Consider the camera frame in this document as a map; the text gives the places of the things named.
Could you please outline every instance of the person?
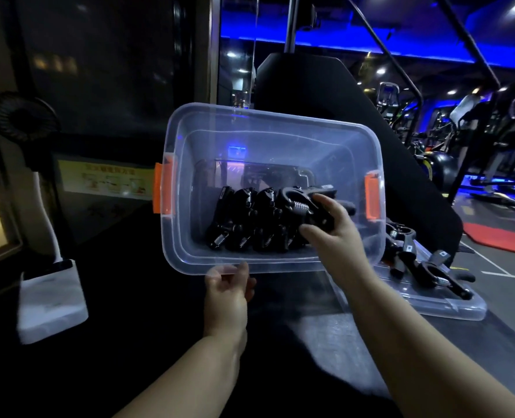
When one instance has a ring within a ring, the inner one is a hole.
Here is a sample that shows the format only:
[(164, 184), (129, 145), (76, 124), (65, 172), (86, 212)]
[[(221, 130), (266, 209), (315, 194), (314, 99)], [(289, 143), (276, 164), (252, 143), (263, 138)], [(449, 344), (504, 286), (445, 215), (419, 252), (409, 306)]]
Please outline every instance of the person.
[[(300, 232), (345, 292), (360, 335), (403, 416), (515, 418), (515, 395), (377, 277), (346, 210), (331, 198), (317, 194), (314, 199), (334, 217), (334, 231), (303, 224)], [(205, 281), (203, 338), (116, 418), (221, 414), (246, 346), (247, 301), (256, 280), (243, 262), (213, 267)]]

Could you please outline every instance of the yellow sticker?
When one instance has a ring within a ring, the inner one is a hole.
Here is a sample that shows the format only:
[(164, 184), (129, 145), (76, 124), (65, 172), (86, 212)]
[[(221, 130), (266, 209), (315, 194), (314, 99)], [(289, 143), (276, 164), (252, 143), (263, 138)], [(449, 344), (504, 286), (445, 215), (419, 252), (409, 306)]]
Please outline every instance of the yellow sticker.
[(153, 169), (67, 160), (58, 160), (58, 166), (67, 192), (148, 201), (153, 197)]

